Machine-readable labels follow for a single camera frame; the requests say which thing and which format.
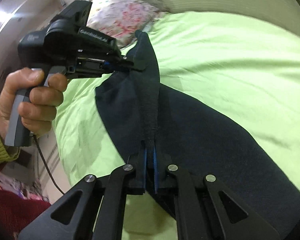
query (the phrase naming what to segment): dark navy fabric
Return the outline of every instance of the dark navy fabric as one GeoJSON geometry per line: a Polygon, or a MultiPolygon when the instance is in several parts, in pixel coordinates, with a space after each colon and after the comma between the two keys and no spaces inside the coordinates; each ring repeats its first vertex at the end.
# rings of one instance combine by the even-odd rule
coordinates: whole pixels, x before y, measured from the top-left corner
{"type": "Polygon", "coordinates": [[[300,220],[298,189],[244,128],[197,99],[159,84],[154,51],[141,35],[144,44],[138,41],[130,59],[147,64],[147,74],[114,73],[96,88],[98,112],[123,160],[138,152],[141,140],[152,147],[155,136],[174,164],[194,175],[214,174],[282,239],[297,231],[290,233],[293,239],[300,232],[293,231],[300,220]]]}

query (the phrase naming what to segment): triangular cutout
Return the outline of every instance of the triangular cutout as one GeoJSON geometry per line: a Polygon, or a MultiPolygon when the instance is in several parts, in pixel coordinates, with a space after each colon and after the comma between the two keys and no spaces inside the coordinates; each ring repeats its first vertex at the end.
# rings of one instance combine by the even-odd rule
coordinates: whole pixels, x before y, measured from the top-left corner
{"type": "Polygon", "coordinates": [[[64,202],[51,214],[51,218],[64,225],[68,225],[75,209],[77,208],[81,195],[82,191],[75,192],[66,202],[64,202]]]}
{"type": "Polygon", "coordinates": [[[248,217],[248,214],[242,210],[226,193],[219,191],[219,197],[232,224],[238,223],[248,217]]]}

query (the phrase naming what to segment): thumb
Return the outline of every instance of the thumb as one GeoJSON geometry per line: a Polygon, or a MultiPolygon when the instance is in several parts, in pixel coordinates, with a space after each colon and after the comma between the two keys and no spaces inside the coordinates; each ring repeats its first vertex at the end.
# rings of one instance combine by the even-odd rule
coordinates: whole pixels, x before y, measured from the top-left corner
{"type": "Polygon", "coordinates": [[[6,82],[0,94],[0,112],[6,120],[10,118],[13,101],[16,92],[39,85],[44,78],[42,70],[31,70],[24,68],[7,76],[6,82]]]}
{"type": "Polygon", "coordinates": [[[8,94],[15,95],[19,89],[26,89],[39,85],[44,78],[42,70],[24,68],[7,76],[3,90],[8,94]]]}

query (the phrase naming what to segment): black cable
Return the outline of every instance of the black cable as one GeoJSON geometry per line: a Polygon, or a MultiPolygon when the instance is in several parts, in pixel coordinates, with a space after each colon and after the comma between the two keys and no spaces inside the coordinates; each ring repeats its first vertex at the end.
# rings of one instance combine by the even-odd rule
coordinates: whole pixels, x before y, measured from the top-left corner
{"type": "Polygon", "coordinates": [[[35,145],[37,146],[37,149],[38,149],[38,151],[39,151],[39,154],[40,154],[40,156],[41,156],[41,159],[42,159],[42,161],[43,161],[43,164],[44,164],[44,166],[46,167],[46,170],[47,170],[47,172],[48,172],[48,174],[49,174],[49,176],[50,176],[50,178],[51,178],[53,184],[54,184],[54,185],[56,186],[56,188],[64,195],[63,191],[62,191],[61,188],[59,188],[59,186],[56,184],[56,182],[55,182],[55,180],[54,180],[54,178],[53,178],[53,176],[52,176],[52,174],[51,174],[51,172],[50,172],[50,170],[49,170],[48,164],[46,163],[46,160],[45,160],[44,157],[43,157],[42,151],[41,151],[40,146],[39,146],[39,143],[38,143],[38,139],[37,139],[37,137],[35,136],[35,134],[33,135],[33,139],[34,139],[35,145]]]}
{"type": "Polygon", "coordinates": [[[36,155],[37,158],[37,178],[40,180],[40,172],[39,172],[39,155],[36,155]]]}

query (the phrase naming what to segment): floral pillow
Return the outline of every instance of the floral pillow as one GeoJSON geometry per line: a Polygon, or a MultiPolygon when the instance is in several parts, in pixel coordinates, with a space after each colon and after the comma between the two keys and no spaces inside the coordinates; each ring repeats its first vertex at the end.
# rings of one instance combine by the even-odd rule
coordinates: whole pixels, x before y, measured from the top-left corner
{"type": "Polygon", "coordinates": [[[105,6],[108,6],[110,3],[110,0],[92,0],[92,6],[89,17],[92,17],[98,10],[105,6]]]}
{"type": "Polygon", "coordinates": [[[134,32],[160,16],[158,8],[141,0],[110,0],[89,16],[87,26],[118,40],[119,48],[130,44],[134,32]]]}

